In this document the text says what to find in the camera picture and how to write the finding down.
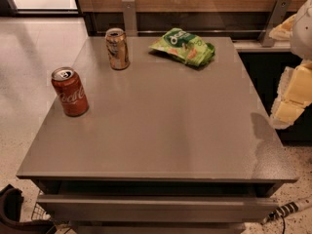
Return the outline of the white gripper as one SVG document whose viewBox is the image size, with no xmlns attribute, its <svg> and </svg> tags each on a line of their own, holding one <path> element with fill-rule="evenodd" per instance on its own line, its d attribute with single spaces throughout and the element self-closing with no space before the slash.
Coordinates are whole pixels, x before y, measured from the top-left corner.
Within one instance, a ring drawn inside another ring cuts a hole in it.
<svg viewBox="0 0 312 234">
<path fill-rule="evenodd" d="M 312 0 L 269 32 L 278 41 L 290 39 L 291 51 L 302 59 L 312 59 Z M 283 130 L 293 123 L 312 103 L 312 62 L 303 61 L 296 68 L 286 67 L 281 75 L 277 97 L 270 113 L 274 129 Z"/>
</svg>

